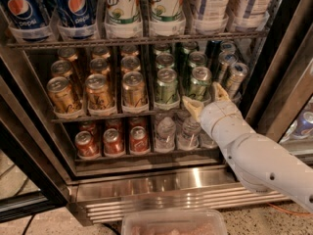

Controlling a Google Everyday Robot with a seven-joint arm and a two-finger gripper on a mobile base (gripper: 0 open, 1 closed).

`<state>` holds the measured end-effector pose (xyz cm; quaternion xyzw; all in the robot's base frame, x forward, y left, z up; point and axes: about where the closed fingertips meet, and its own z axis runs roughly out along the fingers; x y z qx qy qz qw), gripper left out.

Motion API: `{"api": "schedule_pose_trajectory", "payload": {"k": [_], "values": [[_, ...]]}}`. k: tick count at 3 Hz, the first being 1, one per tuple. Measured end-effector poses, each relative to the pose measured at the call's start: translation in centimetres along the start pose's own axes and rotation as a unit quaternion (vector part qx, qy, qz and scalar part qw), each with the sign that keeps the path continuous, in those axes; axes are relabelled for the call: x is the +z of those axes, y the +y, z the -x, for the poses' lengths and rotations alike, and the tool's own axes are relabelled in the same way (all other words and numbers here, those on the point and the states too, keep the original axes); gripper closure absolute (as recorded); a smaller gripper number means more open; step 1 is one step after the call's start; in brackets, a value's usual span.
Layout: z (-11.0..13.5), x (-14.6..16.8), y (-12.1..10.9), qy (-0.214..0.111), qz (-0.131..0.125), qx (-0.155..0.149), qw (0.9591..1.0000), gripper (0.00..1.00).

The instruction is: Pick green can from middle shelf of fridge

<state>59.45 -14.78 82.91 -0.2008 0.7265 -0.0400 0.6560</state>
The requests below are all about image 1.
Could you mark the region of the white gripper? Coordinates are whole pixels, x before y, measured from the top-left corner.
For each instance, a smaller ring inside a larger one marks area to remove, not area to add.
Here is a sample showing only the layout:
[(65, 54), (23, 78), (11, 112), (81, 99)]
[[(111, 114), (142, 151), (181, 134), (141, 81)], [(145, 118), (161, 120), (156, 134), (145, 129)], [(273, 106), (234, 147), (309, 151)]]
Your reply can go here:
[(186, 110), (202, 129), (223, 150), (227, 145), (244, 134), (254, 133), (254, 130), (243, 119), (237, 106), (230, 101), (227, 91), (216, 81), (212, 83), (215, 102), (204, 106), (203, 102), (182, 97)]

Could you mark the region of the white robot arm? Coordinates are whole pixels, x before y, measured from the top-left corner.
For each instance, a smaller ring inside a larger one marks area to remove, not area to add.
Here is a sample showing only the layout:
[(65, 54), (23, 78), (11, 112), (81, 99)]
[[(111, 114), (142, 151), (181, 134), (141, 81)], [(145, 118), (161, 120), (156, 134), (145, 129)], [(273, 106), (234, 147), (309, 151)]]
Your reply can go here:
[(215, 100), (207, 105), (187, 96), (182, 102), (243, 186), (256, 194), (277, 191), (313, 212), (313, 168), (255, 132), (220, 84), (213, 84), (213, 92)]

